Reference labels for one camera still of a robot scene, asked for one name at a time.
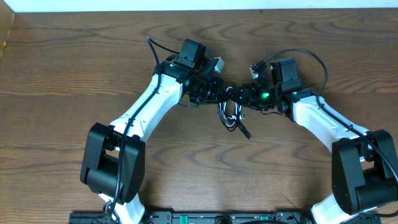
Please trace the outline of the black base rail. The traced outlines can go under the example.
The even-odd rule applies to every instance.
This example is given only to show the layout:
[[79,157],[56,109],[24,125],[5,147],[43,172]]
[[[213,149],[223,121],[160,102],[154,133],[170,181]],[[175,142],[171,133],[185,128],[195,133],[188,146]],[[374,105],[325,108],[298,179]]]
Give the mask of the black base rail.
[[[110,218],[102,213],[71,213],[69,224],[121,223],[120,218]],[[225,224],[225,223],[311,223],[302,212],[278,210],[270,213],[174,213],[149,212],[140,224]]]

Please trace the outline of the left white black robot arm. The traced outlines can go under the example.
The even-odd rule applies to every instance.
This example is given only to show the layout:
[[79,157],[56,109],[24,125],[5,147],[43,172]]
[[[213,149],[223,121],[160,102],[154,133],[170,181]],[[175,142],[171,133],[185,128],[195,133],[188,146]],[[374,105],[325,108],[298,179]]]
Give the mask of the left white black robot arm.
[[139,189],[145,174],[146,142],[164,115],[184,95],[192,106],[217,104],[223,97],[218,74],[224,61],[203,44],[186,39],[180,51],[157,59],[149,86],[109,125],[88,132],[80,180],[104,201],[103,216],[115,223],[140,223],[145,207]]

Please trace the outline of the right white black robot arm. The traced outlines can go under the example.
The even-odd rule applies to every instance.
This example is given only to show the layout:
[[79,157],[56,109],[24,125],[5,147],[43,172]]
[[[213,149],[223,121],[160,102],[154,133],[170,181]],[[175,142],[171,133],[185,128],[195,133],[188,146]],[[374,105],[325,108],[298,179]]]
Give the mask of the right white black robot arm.
[[292,58],[260,62],[250,71],[255,83],[233,91],[239,106],[278,113],[309,130],[331,152],[331,195],[301,217],[302,223],[375,221],[373,209],[397,201],[397,154],[385,130],[370,131],[305,89]]

